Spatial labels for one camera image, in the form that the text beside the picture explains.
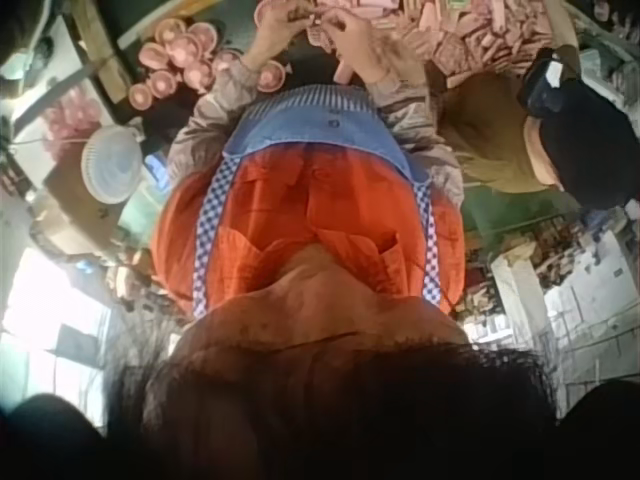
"white plastic basket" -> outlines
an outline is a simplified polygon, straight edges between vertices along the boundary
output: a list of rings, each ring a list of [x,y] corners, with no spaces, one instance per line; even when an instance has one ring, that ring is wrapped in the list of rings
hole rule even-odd
[[[103,127],[84,147],[80,167],[91,195],[102,203],[121,203],[133,195],[140,183],[142,151],[127,128]]]

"denim apron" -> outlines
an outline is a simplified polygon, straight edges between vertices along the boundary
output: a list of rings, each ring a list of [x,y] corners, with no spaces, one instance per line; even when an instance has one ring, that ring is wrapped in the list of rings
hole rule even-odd
[[[438,248],[429,175],[408,159],[365,91],[353,87],[313,85],[285,92],[250,107],[227,142],[197,223],[194,317],[200,319],[208,312],[206,277],[211,251],[240,163],[255,152],[283,143],[324,143],[368,152],[389,162],[412,184],[427,242],[422,294],[429,302],[439,305]]]

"orange shirt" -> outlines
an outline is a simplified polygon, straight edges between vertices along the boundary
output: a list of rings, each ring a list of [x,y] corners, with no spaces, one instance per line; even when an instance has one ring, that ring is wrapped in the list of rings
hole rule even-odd
[[[214,171],[182,181],[152,239],[158,278],[188,313],[196,223]],[[462,217],[437,191],[432,208],[440,307],[448,312],[464,286]],[[410,184],[374,155],[290,144],[257,152],[238,169],[209,262],[209,309],[270,285],[296,252],[313,243],[377,292],[422,295],[426,239]]]

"bright window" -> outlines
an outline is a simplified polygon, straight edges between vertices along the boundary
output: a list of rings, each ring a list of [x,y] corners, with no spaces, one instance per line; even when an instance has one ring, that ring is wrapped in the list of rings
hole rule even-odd
[[[55,393],[103,425],[102,371],[62,358],[56,349],[62,325],[100,337],[108,321],[107,307],[73,288],[60,268],[27,248],[0,330],[0,405],[11,409],[32,395]]]

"pink bowl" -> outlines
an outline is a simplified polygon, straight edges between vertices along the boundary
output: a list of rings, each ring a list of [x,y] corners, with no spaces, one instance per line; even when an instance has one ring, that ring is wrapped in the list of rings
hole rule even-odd
[[[282,88],[287,77],[284,67],[275,60],[269,60],[260,71],[258,90],[263,93],[273,93]]]
[[[152,70],[163,70],[169,65],[169,54],[162,45],[149,42],[140,49],[138,60]]]
[[[229,68],[232,62],[240,59],[240,54],[235,50],[220,50],[213,59],[211,66],[217,74]]]
[[[187,32],[198,39],[200,45],[202,45],[202,51],[204,54],[213,52],[218,46],[218,32],[210,23],[194,23],[189,27]]]
[[[147,81],[151,93],[156,98],[166,98],[178,88],[178,80],[167,70],[153,72]]]
[[[215,73],[209,63],[199,61],[185,68],[182,77],[188,87],[200,94],[205,94],[215,80]]]
[[[129,89],[129,103],[136,110],[147,110],[153,103],[151,90],[145,83],[137,83]]]
[[[195,35],[183,33],[167,44],[167,53],[178,68],[185,68],[202,57],[202,45]]]
[[[154,37],[160,45],[173,41],[178,35],[187,31],[187,24],[179,18],[167,18],[156,27]]]

